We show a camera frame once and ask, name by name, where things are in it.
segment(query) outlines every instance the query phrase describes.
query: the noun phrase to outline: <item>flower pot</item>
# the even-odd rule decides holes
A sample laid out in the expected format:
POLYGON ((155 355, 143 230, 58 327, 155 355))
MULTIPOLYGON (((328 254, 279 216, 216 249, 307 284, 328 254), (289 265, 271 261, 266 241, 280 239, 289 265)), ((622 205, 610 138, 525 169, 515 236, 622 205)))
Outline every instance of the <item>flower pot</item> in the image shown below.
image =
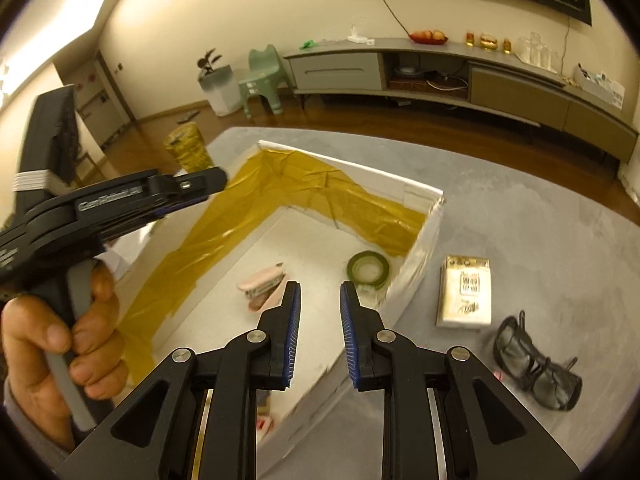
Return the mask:
POLYGON ((218 117, 232 114, 241 108, 238 82, 229 65, 215 69, 198 82, 218 117))

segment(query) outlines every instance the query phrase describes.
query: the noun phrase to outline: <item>red fruit bowl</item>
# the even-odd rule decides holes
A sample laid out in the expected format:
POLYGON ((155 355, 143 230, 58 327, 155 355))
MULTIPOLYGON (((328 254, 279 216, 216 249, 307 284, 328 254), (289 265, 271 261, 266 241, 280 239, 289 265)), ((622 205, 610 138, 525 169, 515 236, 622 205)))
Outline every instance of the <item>red fruit bowl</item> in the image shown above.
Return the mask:
POLYGON ((421 43, 425 45, 444 45, 449 41, 449 38, 445 36, 444 40, 427 40, 425 38, 419 38, 415 34, 409 34, 409 38, 415 43, 421 43))

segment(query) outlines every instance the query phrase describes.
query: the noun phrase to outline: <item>silver screw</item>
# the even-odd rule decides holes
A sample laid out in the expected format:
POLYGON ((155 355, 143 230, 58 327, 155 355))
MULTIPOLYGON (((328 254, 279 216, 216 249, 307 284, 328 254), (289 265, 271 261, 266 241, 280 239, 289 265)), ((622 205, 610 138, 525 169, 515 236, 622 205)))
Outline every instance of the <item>silver screw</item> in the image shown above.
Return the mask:
POLYGON ((471 354, 469 353, 469 350, 467 350, 466 348, 462 346, 456 346, 451 351, 451 357, 453 357, 456 361, 466 361, 471 357, 471 354))
POLYGON ((188 348, 178 348, 171 354, 171 359, 177 363, 188 361, 189 357, 191 357, 191 351, 188 348))
POLYGON ((246 340, 249 343, 261 343, 266 337, 267 335, 262 330, 251 330, 251 332, 246 335, 246 340))
POLYGON ((396 334, 391 330, 381 330, 376 334, 376 337, 381 343, 392 343, 396 340, 396 334))

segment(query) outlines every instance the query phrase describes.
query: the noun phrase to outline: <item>gray sleeve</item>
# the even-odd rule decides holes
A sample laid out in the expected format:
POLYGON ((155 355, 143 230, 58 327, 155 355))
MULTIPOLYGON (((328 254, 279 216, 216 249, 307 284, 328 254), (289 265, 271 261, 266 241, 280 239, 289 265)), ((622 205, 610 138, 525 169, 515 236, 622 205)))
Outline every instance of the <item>gray sleeve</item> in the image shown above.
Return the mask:
POLYGON ((49 440, 24 414, 11 393, 9 379, 4 382, 4 408, 15 427, 31 446, 31 449, 36 452, 48 467, 56 470, 63 460, 69 456, 69 453, 49 440))

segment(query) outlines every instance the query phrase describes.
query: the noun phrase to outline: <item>table top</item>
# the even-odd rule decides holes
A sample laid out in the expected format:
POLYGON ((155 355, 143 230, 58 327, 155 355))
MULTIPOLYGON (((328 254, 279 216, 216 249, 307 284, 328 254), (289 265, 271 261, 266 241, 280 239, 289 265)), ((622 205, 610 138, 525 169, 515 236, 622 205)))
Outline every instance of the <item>table top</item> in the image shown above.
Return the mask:
POLYGON ((348 40, 330 41, 305 50, 298 50, 284 56, 285 59, 297 57, 317 56, 319 54, 340 54, 345 52, 423 52, 425 54, 443 54, 446 56, 465 57, 466 59, 483 64, 499 66, 507 70, 533 76, 548 84, 558 87, 572 97, 588 102, 596 108, 606 112, 615 119, 632 128, 632 118, 626 117, 621 110, 604 102, 596 96, 585 92, 581 88, 568 85, 558 74, 549 72, 537 66, 521 62, 515 54, 505 54, 500 50, 485 50, 479 47, 469 47, 464 43, 447 41, 444 45, 427 45, 415 43, 409 38, 376 38, 374 45, 352 43, 348 40))
MULTIPOLYGON (((527 331, 555 362, 578 356, 576 408, 552 412, 505 384, 580 468, 616 427, 640 386, 640 228, 596 202, 535 176, 470 156, 396 140, 284 128, 231 128, 210 145, 224 167, 265 139, 395 173, 444 191, 440 237, 427 275, 396 330, 437 351, 468 347, 491 370, 500 322, 527 313, 527 331), (435 327, 446 254, 489 258, 492 326, 435 327)), ((268 479, 378 478, 382 395, 350 391, 268 479)))

